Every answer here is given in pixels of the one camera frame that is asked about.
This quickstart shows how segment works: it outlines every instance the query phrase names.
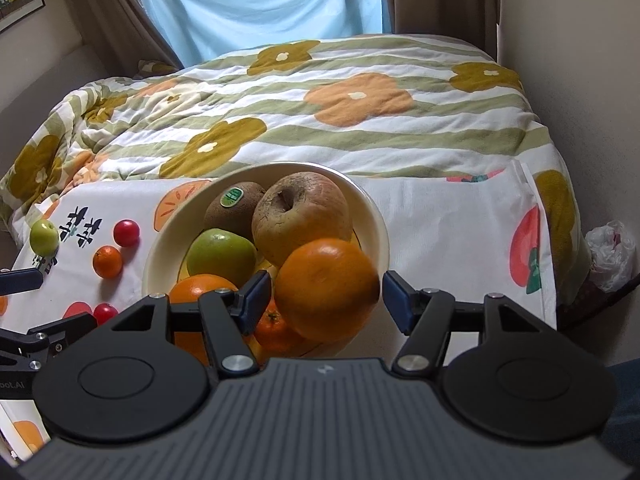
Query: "logo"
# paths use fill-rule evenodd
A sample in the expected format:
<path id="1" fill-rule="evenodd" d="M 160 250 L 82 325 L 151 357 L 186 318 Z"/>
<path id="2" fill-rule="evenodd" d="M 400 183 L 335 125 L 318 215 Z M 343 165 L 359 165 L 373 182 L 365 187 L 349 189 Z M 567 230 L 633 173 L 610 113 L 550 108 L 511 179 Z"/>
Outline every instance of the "logo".
<path id="1" fill-rule="evenodd" d="M 329 375 L 334 372 L 335 368 L 331 365 L 322 365 L 317 368 L 318 373 L 324 376 Z"/>
<path id="2" fill-rule="evenodd" d="M 0 383 L 0 389 L 6 388 L 8 390 L 19 390 L 24 389 L 24 383 L 20 381 L 15 381 L 15 383 Z"/>
<path id="3" fill-rule="evenodd" d="M 233 207 L 240 202 L 243 195 L 244 191 L 242 191 L 242 189 L 239 187 L 232 187 L 222 196 L 220 199 L 220 205 L 222 207 Z"/>

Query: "white cloth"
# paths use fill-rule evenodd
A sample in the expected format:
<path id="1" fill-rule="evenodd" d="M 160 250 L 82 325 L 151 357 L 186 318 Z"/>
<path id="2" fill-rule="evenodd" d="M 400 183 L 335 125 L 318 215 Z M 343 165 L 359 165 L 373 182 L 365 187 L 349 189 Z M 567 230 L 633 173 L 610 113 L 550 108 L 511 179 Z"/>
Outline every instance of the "white cloth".
<path id="1" fill-rule="evenodd" d="M 450 292 L 457 300 L 476 303 L 481 303 L 489 292 L 501 292 L 547 324 L 556 326 L 556 291 L 546 217 L 526 167 L 513 161 L 503 172 L 482 182 L 450 182 L 443 178 L 354 177 L 353 180 L 369 193 L 385 219 L 390 268 L 414 288 L 435 287 Z M 76 301 L 84 301 L 92 308 L 108 302 L 122 311 L 139 300 L 146 254 L 158 234 L 154 229 L 156 207 L 169 190 L 188 181 L 97 182 L 69 192 L 51 221 L 65 226 L 69 214 L 86 207 L 84 219 L 75 234 L 60 244 L 58 263 L 43 286 L 9 298 L 0 326 L 26 332 L 62 318 Z M 540 212 L 537 228 L 541 288 L 527 294 L 526 287 L 517 285 L 511 276 L 510 255 L 514 233 L 533 208 Z M 78 235 L 86 230 L 84 224 L 95 224 L 98 218 L 101 222 L 93 240 L 83 244 Z M 99 247 L 114 244 L 113 225 L 124 218 L 139 224 L 140 244 L 133 250 L 122 251 L 125 263 L 119 279 L 101 280 L 92 269 L 92 256 Z M 33 252 L 25 246 L 15 268 L 32 266 L 33 259 Z M 368 325 L 340 356 L 379 356 L 389 362 L 404 340 L 391 316 L 379 304 Z M 476 334 L 454 334 L 447 360 L 476 345 L 477 340 Z M 20 409 L 15 407 L 16 402 L 21 402 Z M 8 415 L 5 420 L 16 422 L 16 413 L 25 416 L 22 401 L 4 400 L 0 406 Z M 0 417 L 0 430 L 10 441 L 15 438 L 15 431 L 3 430 L 2 420 Z M 30 420 L 42 426 L 34 406 Z M 17 443 L 14 449 L 25 452 L 24 443 Z"/>

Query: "comforter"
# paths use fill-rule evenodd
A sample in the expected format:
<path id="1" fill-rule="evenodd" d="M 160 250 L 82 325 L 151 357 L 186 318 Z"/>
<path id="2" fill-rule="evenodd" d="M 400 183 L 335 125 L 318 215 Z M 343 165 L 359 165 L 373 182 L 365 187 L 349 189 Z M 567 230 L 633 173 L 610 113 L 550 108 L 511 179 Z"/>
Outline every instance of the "comforter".
<path id="1" fill-rule="evenodd" d="M 90 83 L 52 110 L 2 178 L 0 217 L 24 241 L 60 196 L 97 180 L 216 177 L 296 160 L 347 175 L 477 182 L 512 158 L 535 177 L 559 297 L 571 301 L 590 261 L 548 129 L 514 71 L 438 36 L 300 41 Z M 461 204 L 461 214 L 472 212 Z"/>

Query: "printed tablecloth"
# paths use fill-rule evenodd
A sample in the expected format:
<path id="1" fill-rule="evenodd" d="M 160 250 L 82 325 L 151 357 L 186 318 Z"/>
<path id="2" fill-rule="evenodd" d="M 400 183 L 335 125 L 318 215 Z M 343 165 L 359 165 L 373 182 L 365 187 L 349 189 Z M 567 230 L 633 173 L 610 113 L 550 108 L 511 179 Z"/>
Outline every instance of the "printed tablecloth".
<path id="1" fill-rule="evenodd" d="M 556 326 L 556 290 L 542 202 L 526 166 L 511 162 L 503 171 L 473 178 L 352 177 L 372 197 L 385 219 L 390 268 L 415 288 L 436 287 L 460 301 L 481 302 L 502 292 Z M 41 289 L 8 300 L 0 326 L 18 332 L 61 319 L 78 309 L 108 302 L 119 311 L 140 299 L 146 255 L 158 230 L 181 201 L 205 184 L 202 180 L 145 180 L 83 184 L 62 197 L 50 217 L 60 226 L 60 249 Z M 92 256 L 113 245 L 116 222 L 139 225 L 136 248 L 123 250 L 124 269 L 102 280 Z M 15 267 L 37 264 L 28 246 Z M 382 304 L 343 357 L 380 356 L 387 362 L 402 346 Z M 476 334 L 454 334 L 447 360 L 477 343 Z M 0 430 L 20 459 L 47 440 L 31 401 L 0 401 Z"/>

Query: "apple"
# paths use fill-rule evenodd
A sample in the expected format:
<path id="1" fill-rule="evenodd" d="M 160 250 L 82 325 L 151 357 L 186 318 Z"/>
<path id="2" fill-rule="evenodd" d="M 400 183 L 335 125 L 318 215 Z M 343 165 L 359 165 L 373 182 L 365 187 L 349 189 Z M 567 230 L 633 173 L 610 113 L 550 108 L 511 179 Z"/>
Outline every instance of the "apple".
<path id="1" fill-rule="evenodd" d="M 353 225 L 340 188 L 312 171 L 293 173 L 271 186 L 255 207 L 256 248 L 280 267 L 298 247 L 318 238 L 350 241 Z"/>
<path id="2" fill-rule="evenodd" d="M 58 250 L 58 246 L 60 245 L 58 228 L 53 225 L 53 222 L 45 220 L 44 218 L 37 220 L 31 226 L 29 244 L 31 245 L 31 250 L 38 256 L 42 256 L 43 258 L 51 256 Z"/>
<path id="3" fill-rule="evenodd" d="M 198 236 L 187 252 L 190 276 L 215 274 L 241 288 L 254 274 L 254 245 L 229 231 L 208 229 Z"/>

